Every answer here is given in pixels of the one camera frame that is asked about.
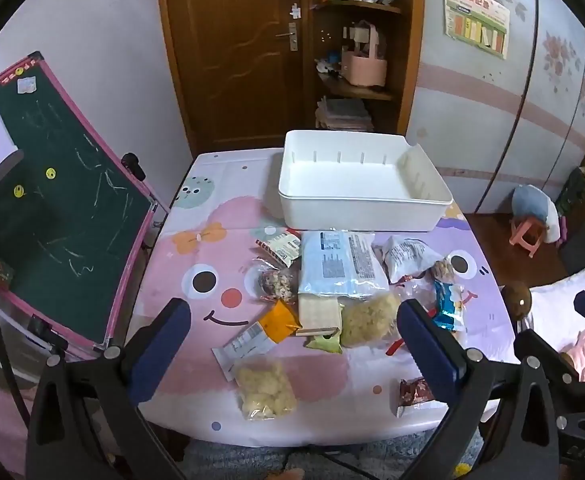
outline green chalkboard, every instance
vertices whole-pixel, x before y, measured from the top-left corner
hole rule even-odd
[[[25,77],[36,78],[36,91],[18,94]],[[0,114],[24,152],[0,182],[10,292],[100,344],[151,200],[82,123],[38,52],[0,76]]]

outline pink plastic stool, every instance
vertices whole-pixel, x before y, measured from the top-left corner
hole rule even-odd
[[[541,245],[541,239],[546,232],[546,225],[532,216],[525,218],[519,225],[517,225],[517,221],[512,218],[510,221],[510,230],[512,234],[510,237],[510,244],[521,245],[529,252],[528,257],[532,258]],[[524,235],[527,234],[533,238],[532,244],[525,240]]]

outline door lock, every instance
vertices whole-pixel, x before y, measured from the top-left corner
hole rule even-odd
[[[297,52],[297,23],[289,23],[288,32],[284,32],[283,34],[276,34],[274,36],[276,38],[283,38],[284,36],[288,36],[288,39],[290,40],[290,51]]]

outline wardrobe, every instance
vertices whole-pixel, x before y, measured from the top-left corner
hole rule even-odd
[[[466,213],[507,209],[520,184],[555,200],[585,157],[585,28],[561,0],[497,1],[507,59],[446,36],[444,0],[425,0],[407,140]]]

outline wooden shelf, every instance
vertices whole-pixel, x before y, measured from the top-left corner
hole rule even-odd
[[[327,0],[315,6],[316,10],[324,9],[325,7],[338,7],[338,6],[351,6],[351,7],[367,7],[368,9],[385,10],[386,12],[394,12],[395,14],[401,14],[399,7],[393,7],[390,5],[383,4],[370,4],[368,2],[358,2],[356,0]]]
[[[353,86],[344,78],[333,77],[328,74],[318,73],[319,78],[326,88],[335,95],[341,95],[343,97],[357,97],[359,99],[375,99],[377,101],[392,101],[393,95],[381,91],[373,90],[371,88]]]

